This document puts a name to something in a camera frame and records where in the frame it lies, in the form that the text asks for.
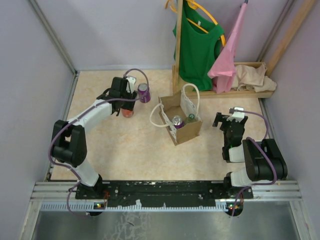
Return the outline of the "red soda can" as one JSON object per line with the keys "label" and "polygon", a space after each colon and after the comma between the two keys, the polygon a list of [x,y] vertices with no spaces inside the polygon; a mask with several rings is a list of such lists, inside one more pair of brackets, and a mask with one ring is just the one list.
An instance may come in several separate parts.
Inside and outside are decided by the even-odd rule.
{"label": "red soda can", "polygon": [[122,109],[121,113],[125,118],[131,118],[134,115],[134,111],[128,109]]}

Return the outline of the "purple soda can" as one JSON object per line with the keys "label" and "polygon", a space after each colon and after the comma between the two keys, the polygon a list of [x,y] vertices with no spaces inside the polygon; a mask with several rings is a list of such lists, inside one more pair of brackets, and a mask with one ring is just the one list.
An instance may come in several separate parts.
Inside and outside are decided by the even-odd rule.
{"label": "purple soda can", "polygon": [[146,83],[140,83],[137,88],[139,100],[142,103],[148,103],[151,100],[150,90]]}
{"label": "purple soda can", "polygon": [[175,115],[172,119],[171,122],[173,123],[173,126],[176,129],[181,129],[185,124],[184,124],[184,120],[181,116],[179,115]]}

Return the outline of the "purple soda can front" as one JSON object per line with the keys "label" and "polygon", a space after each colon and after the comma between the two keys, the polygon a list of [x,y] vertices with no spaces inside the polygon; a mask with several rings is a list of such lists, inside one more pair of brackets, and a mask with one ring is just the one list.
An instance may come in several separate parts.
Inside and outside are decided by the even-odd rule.
{"label": "purple soda can front", "polygon": [[181,116],[179,115],[175,115],[172,119],[171,122],[173,123],[173,126],[176,129],[181,129],[185,124],[184,124],[184,120]]}

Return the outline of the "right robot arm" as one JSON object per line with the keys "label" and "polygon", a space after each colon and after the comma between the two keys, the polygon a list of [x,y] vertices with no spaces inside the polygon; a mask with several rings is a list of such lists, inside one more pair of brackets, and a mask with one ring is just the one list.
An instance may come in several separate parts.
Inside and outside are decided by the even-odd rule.
{"label": "right robot arm", "polygon": [[221,123],[223,132],[222,158],[227,163],[244,163],[240,170],[229,172],[223,180],[223,192],[235,198],[241,187],[274,184],[288,176],[288,167],[273,138],[255,141],[251,137],[243,139],[245,123],[248,120],[244,110],[233,109],[232,115],[216,113],[213,127]]}

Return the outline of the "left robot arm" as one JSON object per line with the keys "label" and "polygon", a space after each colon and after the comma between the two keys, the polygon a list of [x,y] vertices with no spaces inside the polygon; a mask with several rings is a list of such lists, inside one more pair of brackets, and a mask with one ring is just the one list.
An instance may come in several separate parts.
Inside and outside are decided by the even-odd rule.
{"label": "left robot arm", "polygon": [[100,94],[83,112],[64,121],[58,120],[53,126],[52,140],[48,155],[57,166],[66,167],[73,172],[78,181],[86,186],[86,192],[97,199],[103,195],[104,186],[101,176],[87,160],[88,134],[102,120],[121,110],[132,111],[138,100],[135,91],[137,79],[132,76],[114,77],[111,87]]}

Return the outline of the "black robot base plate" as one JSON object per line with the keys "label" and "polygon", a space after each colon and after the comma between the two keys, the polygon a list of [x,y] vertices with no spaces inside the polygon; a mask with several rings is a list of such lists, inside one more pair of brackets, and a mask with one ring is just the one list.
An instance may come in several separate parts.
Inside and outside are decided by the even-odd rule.
{"label": "black robot base plate", "polygon": [[214,207],[216,200],[234,199],[241,187],[221,180],[103,181],[98,186],[80,184],[77,200],[106,200],[108,207],[130,207],[139,200],[145,208]]}

